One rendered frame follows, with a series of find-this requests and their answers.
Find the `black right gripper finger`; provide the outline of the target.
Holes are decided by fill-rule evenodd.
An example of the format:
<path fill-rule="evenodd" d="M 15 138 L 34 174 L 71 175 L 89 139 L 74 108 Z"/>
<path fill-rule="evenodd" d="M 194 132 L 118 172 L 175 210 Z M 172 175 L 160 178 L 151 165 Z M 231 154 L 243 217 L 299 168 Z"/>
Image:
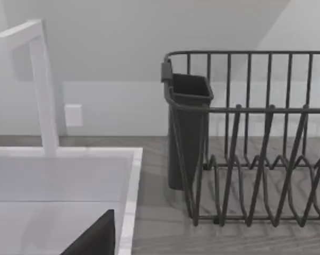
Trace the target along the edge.
<path fill-rule="evenodd" d="M 115 211 L 107 210 L 60 255 L 115 255 Z"/>

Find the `white sink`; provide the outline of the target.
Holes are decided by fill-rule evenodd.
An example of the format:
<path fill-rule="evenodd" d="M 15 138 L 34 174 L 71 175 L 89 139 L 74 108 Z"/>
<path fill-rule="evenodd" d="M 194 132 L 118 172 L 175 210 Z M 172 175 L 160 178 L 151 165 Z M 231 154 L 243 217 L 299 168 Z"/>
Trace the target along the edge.
<path fill-rule="evenodd" d="M 107 210 L 132 255 L 143 149 L 0 147 L 0 255 L 60 255 Z"/>

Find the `dark grey utensil holder cup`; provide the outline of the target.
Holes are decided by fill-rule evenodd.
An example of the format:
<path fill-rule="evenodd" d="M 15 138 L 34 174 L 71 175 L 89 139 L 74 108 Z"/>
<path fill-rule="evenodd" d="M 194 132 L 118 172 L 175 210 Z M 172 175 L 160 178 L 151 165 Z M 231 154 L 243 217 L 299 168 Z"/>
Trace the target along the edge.
<path fill-rule="evenodd" d="M 212 88 L 206 77 L 175 73 L 169 59 L 162 62 L 161 81 L 165 84 L 165 94 L 180 105 L 203 108 L 210 106 L 211 101 L 214 99 Z M 173 116 L 171 112 L 168 114 L 168 185 L 171 189 L 182 191 L 183 184 L 174 131 L 174 120 L 177 120 L 179 124 L 178 131 L 181 136 L 188 184 L 192 185 L 199 156 L 202 113 L 177 110 L 176 116 Z"/>

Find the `tall white tap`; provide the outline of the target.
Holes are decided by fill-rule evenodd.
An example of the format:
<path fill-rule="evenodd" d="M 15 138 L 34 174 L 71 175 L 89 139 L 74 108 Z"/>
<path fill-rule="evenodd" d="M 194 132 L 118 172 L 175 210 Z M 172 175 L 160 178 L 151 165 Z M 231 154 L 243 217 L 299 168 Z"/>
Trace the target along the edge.
<path fill-rule="evenodd" d="M 3 49 L 13 50 L 25 44 L 29 45 L 30 50 L 41 130 L 41 152 L 46 157 L 56 157 L 59 137 L 54 86 L 42 20 L 27 20 L 23 24 L 0 32 L 0 46 Z"/>

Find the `white wall outlet plate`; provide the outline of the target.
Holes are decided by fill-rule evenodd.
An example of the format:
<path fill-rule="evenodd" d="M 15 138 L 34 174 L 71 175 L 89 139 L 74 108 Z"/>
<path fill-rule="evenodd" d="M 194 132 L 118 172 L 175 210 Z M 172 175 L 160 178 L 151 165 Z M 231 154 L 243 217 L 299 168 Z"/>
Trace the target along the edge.
<path fill-rule="evenodd" d="M 83 125 L 82 105 L 66 104 L 64 110 L 67 127 L 79 127 Z"/>

